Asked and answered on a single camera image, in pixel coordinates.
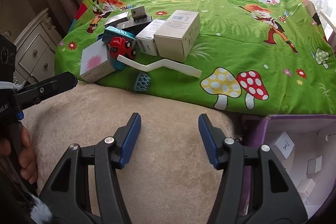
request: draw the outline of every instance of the camera lens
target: camera lens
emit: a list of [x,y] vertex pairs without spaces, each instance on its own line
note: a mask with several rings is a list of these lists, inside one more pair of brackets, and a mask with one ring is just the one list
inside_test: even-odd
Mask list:
[[10,62],[11,65],[14,64],[14,62],[15,62],[15,55],[14,54],[10,54],[10,56],[9,56],[9,62]]
[[8,61],[8,50],[7,48],[3,48],[1,51],[1,62],[3,64],[7,64]]

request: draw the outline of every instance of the blue gripper pad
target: blue gripper pad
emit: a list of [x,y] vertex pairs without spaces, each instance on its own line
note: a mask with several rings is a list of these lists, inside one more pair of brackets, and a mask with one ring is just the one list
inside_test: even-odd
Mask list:
[[131,159],[131,155],[141,129],[141,116],[133,113],[127,125],[120,127],[114,134],[117,140],[115,152],[112,156],[113,166],[122,169]]
[[220,170],[219,157],[223,155],[222,142],[225,139],[223,131],[214,127],[206,114],[199,115],[198,130],[201,134],[209,162],[215,169]]

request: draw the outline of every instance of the mushroom stem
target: mushroom stem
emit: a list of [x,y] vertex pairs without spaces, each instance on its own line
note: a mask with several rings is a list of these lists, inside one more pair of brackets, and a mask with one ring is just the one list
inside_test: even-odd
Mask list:
[[227,96],[218,94],[217,102],[213,106],[215,109],[225,110],[227,107]]
[[329,68],[329,65],[325,61],[323,61],[322,64],[326,69]]
[[245,104],[246,104],[247,109],[249,110],[254,108],[254,97],[249,93],[246,93]]

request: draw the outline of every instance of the orange hair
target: orange hair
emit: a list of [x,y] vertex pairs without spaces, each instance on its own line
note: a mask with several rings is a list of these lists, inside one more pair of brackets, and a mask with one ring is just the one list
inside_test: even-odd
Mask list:
[[98,0],[100,3],[106,2],[106,3],[110,3],[113,4],[117,7],[122,7],[124,5],[124,3],[120,0]]
[[259,5],[256,4],[246,4],[244,7],[245,10],[249,11],[249,12],[253,12],[253,11],[262,11],[262,12],[268,12],[271,13],[271,11],[269,9],[260,7]]

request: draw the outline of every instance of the white dresser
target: white dresser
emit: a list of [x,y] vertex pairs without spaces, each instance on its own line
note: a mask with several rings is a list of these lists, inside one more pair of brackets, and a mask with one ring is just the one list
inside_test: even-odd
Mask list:
[[15,40],[14,77],[18,84],[34,84],[54,76],[55,49],[62,37],[56,31],[48,8],[40,12]]

